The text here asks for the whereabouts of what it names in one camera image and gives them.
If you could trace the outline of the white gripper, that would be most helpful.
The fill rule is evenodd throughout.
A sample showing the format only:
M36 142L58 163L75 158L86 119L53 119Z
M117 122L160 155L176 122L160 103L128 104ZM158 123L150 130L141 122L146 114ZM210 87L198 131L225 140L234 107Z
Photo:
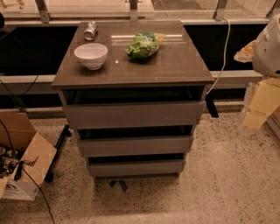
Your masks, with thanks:
M275 15L257 36L234 55L234 60L251 62L263 76L275 77L250 82L239 115L238 132L254 135L280 106L280 14Z

